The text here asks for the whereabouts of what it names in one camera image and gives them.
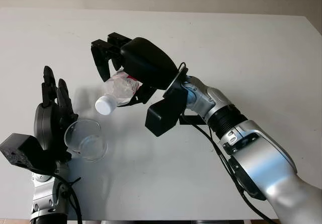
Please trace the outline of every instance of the cable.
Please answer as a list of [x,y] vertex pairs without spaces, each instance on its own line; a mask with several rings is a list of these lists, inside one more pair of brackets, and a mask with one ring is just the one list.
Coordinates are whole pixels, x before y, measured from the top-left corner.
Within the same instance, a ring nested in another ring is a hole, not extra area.
[[77,215],[77,223],[78,224],[83,224],[82,213],[81,213],[79,201],[78,201],[77,195],[76,195],[75,191],[73,190],[71,184],[69,184],[63,177],[61,177],[61,176],[59,176],[57,174],[51,174],[51,176],[56,178],[56,179],[58,179],[58,180],[60,180],[63,184],[65,184],[68,187],[68,191],[71,194],[71,196],[72,196],[72,198],[74,199],[74,202],[75,202],[74,210],[75,210],[76,215]]
[[[77,195],[76,195],[75,191],[72,188],[72,185],[68,181],[66,181],[63,177],[61,177],[61,176],[59,176],[59,175],[57,175],[55,173],[48,173],[48,172],[39,171],[39,170],[32,170],[32,172],[34,172],[36,174],[40,174],[40,175],[49,175],[49,176],[52,176],[52,177],[58,179],[64,185],[67,186],[68,191],[70,193],[70,196],[72,196],[72,198],[73,198],[73,200],[75,202],[75,205],[72,204],[72,207],[74,208],[74,210],[76,212],[76,215],[77,215],[77,224],[83,224],[82,212],[81,212],[81,209],[80,209],[79,201],[78,201],[78,198],[77,198]],[[74,184],[78,180],[80,180],[80,177],[77,178],[75,181],[73,181],[72,184]]]
[[186,63],[182,62],[178,68],[178,71],[180,71],[181,67],[184,65],[184,67],[186,67]]
[[222,162],[222,164],[224,165],[226,171],[228,172],[229,176],[231,177],[232,181],[234,182],[238,192],[240,193],[242,199],[244,200],[244,202],[249,206],[250,209],[252,209],[257,215],[259,215],[262,219],[264,219],[265,221],[267,221],[267,223],[269,224],[277,224],[276,222],[274,222],[273,220],[271,220],[269,217],[267,217],[266,215],[264,215],[260,210],[258,210],[256,207],[253,206],[253,204],[251,204],[251,202],[247,199],[247,197],[244,194],[244,188],[239,184],[236,176],[234,175],[234,172],[231,168],[231,166],[228,163],[228,160],[226,159],[225,155],[222,153],[222,151],[220,150],[220,148],[217,146],[217,144],[215,143],[215,141],[212,138],[212,133],[211,133],[211,128],[209,128],[210,131],[210,136],[204,131],[202,130],[199,126],[197,126],[196,124],[190,122],[186,116],[185,116],[185,111],[182,112],[181,114],[182,118],[189,123],[190,125],[192,125],[193,127],[195,127],[198,131],[200,131],[213,145],[216,153],[219,156],[220,161]]

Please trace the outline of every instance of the white table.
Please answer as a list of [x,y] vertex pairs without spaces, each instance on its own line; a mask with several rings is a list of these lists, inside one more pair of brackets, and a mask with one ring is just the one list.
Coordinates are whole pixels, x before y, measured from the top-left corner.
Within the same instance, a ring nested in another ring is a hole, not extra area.
[[[209,142],[189,126],[155,137],[150,104],[98,117],[84,93],[101,80],[90,43],[118,32],[142,36],[189,74],[221,89],[293,157],[298,173],[322,187],[321,35],[304,17],[96,10],[0,10],[0,140],[33,134],[44,65],[67,82],[74,108],[94,117],[109,143],[95,164],[70,162],[84,219],[250,219]],[[0,218],[28,219],[31,173],[0,156]],[[267,202],[252,201],[270,217]]]

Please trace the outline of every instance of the transparent cup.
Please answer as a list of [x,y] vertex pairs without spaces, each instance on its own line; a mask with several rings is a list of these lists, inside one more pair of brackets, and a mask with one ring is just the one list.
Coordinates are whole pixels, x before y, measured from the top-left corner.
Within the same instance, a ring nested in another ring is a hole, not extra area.
[[107,150],[99,123],[89,119],[72,123],[65,132],[64,141],[71,151],[88,162],[100,160]]

